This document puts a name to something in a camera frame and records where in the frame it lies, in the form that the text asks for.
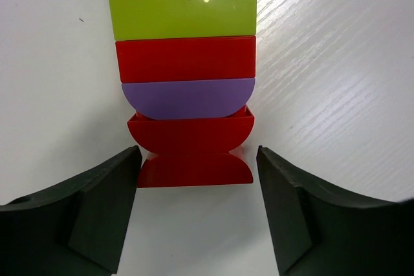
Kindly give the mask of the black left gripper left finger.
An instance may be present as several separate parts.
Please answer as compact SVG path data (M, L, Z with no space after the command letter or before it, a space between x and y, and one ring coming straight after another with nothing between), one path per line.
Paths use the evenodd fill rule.
M142 163L137 146L1 206L1 274L114 275Z

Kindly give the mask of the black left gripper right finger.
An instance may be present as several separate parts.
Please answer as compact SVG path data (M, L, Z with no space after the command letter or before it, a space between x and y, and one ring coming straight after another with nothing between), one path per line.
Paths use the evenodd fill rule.
M261 192L280 275L412 275L413 200L354 193L259 147Z

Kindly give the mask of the multicolour lego tower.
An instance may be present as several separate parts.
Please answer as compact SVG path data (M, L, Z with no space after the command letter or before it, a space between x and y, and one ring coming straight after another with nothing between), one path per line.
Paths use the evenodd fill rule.
M257 0L109 0L122 91L155 120L227 117L256 75Z

